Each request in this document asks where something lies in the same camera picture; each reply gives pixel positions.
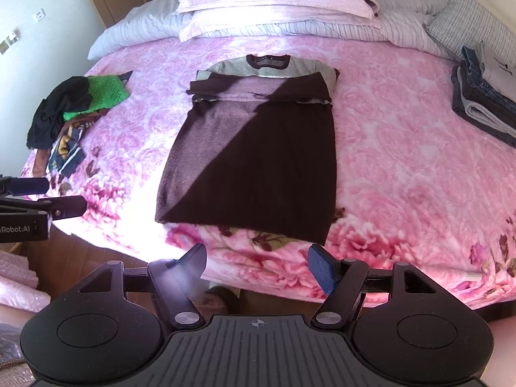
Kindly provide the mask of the grey and maroon sweater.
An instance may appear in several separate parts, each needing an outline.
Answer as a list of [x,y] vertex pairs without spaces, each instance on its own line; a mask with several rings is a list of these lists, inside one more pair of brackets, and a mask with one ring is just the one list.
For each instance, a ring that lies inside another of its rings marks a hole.
[[338,77],[321,61],[290,55],[249,54],[198,71],[158,186],[156,221],[323,243],[336,207]]

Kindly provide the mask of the brown garment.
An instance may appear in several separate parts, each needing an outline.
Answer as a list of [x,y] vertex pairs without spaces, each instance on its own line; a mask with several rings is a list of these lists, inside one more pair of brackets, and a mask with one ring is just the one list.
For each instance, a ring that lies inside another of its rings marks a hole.
[[28,148],[36,150],[32,176],[70,177],[86,158],[80,140],[107,113],[107,109],[100,109],[79,114],[67,122],[56,120],[32,126],[27,135]]

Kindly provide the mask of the navy striped shirt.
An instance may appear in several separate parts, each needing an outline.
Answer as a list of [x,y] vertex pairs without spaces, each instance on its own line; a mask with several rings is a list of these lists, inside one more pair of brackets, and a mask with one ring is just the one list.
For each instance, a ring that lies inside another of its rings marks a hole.
[[80,146],[85,127],[69,126],[65,134],[54,143],[46,166],[47,174],[70,177],[85,160],[86,155]]

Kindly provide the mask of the pink bedding pile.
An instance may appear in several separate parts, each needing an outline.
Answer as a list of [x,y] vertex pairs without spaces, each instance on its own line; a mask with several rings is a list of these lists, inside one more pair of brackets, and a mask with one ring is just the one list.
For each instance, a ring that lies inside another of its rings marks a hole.
[[38,290],[38,276],[29,269],[26,257],[1,251],[1,304],[32,313],[49,305],[51,297]]

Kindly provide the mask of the black garment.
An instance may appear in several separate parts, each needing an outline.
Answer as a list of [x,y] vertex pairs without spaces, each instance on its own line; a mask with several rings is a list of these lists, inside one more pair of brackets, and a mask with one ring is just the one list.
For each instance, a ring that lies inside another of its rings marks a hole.
[[74,76],[56,86],[43,99],[32,118],[27,133],[28,149],[50,149],[65,123],[64,113],[80,113],[89,109],[92,95],[85,76]]

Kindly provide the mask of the green knit sweater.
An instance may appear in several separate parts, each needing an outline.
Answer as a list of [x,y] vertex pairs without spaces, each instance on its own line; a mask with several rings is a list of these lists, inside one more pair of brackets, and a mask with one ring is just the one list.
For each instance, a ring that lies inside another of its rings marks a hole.
[[75,117],[90,114],[102,109],[111,109],[129,98],[129,91],[126,85],[132,75],[132,71],[120,75],[88,76],[88,93],[92,98],[89,107],[80,112],[65,112],[65,122]]

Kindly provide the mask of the folded clothes stack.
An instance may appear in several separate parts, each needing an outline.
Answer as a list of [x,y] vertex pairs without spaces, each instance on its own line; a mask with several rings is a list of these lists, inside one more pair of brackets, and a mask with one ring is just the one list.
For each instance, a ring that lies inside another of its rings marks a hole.
[[453,111],[470,124],[515,146],[515,69],[480,42],[463,46],[452,70]]

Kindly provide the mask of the striped white duvet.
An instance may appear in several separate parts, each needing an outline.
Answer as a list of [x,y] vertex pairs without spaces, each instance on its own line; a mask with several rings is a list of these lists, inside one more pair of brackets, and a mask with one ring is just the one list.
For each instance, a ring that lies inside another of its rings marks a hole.
[[179,0],[152,0],[133,8],[94,41],[88,59],[97,61],[124,47],[163,38],[259,37],[311,35],[368,42],[390,42],[447,59],[450,54],[425,28],[447,0],[374,0],[372,19],[330,15],[320,9],[287,6],[229,7],[178,12]]

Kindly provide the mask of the checked grey cushion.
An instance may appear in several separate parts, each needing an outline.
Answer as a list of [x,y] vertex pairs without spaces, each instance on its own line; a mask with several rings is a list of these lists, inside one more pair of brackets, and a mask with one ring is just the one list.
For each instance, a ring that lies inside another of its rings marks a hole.
[[515,66],[515,33],[477,0],[448,0],[425,30],[455,59],[463,59],[464,46],[475,49],[484,42]]

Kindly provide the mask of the wall light switch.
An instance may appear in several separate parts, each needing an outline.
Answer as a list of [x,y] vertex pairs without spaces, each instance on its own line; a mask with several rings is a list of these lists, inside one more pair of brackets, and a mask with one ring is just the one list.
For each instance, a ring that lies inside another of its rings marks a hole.
[[4,55],[17,41],[19,41],[19,35],[17,31],[12,31],[0,41],[0,53]]

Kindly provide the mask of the white wall socket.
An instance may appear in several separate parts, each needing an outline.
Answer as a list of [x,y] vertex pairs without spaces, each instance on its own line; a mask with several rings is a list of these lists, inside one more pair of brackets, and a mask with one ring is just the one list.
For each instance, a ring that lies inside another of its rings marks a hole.
[[37,13],[34,14],[34,19],[39,22],[45,17],[45,12],[43,9],[40,9]]

